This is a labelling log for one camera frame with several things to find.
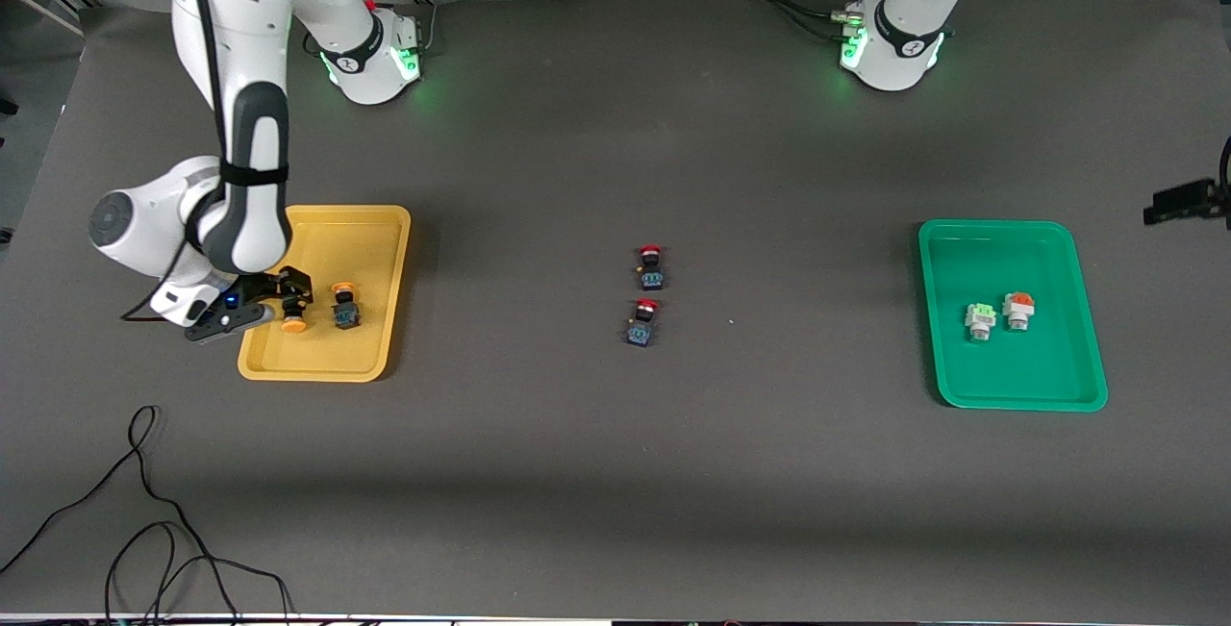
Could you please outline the yellow plastic tray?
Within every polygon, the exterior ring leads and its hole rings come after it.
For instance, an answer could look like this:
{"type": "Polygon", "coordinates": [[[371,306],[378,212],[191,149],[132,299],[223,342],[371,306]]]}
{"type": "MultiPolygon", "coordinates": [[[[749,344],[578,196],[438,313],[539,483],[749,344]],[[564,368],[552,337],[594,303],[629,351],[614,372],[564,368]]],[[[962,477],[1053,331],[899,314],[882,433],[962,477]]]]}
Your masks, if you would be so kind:
{"type": "Polygon", "coordinates": [[[401,205],[291,205],[291,246],[281,260],[311,275],[308,328],[282,317],[243,335],[238,369],[252,381],[366,384],[387,370],[412,216],[401,205]],[[356,287],[361,327],[334,322],[337,283],[356,287]]]}

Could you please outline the green plastic tray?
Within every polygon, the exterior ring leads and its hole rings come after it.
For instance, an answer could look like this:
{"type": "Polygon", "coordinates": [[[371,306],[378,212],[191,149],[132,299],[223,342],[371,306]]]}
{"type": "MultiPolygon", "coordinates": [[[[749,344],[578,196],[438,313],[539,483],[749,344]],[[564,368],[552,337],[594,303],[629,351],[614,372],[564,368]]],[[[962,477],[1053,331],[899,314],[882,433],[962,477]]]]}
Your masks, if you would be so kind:
{"type": "Polygon", "coordinates": [[[1108,398],[1082,268],[1051,221],[932,219],[917,232],[926,331],[942,401],[956,408],[1094,413],[1108,398]],[[1006,293],[1028,291],[1027,332],[1007,330],[1006,293]],[[986,342],[968,339],[971,303],[996,307],[986,342]]]}

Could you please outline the dark grey table cover sheet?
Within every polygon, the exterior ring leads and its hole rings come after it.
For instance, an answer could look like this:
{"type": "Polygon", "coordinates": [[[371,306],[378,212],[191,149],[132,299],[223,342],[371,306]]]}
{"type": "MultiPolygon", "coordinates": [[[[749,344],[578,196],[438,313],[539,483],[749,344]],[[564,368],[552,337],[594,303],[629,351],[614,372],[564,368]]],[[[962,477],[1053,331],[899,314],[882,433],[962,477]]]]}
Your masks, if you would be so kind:
{"type": "MultiPolygon", "coordinates": [[[[414,220],[389,368],[334,385],[119,322],[150,280],[89,210],[215,137],[167,15],[89,14],[0,264],[0,565],[154,403],[154,485],[303,612],[1231,622],[1231,232],[1142,224],[1231,134],[1217,0],[953,25],[904,93],[756,0],[452,4],[423,82],[368,109],[294,48],[291,200],[414,220]],[[940,403],[938,216],[1069,228],[1102,411],[940,403]]],[[[169,513],[127,465],[0,569],[0,612],[100,612],[169,513]]]]}

